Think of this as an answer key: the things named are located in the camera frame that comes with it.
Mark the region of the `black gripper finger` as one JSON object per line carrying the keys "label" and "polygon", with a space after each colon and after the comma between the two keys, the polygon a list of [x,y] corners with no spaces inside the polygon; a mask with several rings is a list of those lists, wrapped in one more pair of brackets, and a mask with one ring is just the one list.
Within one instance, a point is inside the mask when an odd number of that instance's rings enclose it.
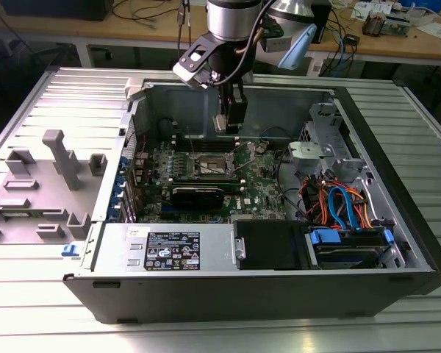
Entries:
{"label": "black gripper finger", "polygon": [[229,95],[230,95],[230,84],[225,83],[220,86],[220,113],[225,118],[229,112]]}
{"label": "black gripper finger", "polygon": [[228,84],[226,98],[226,133],[237,134],[243,125],[248,100],[242,84]]}

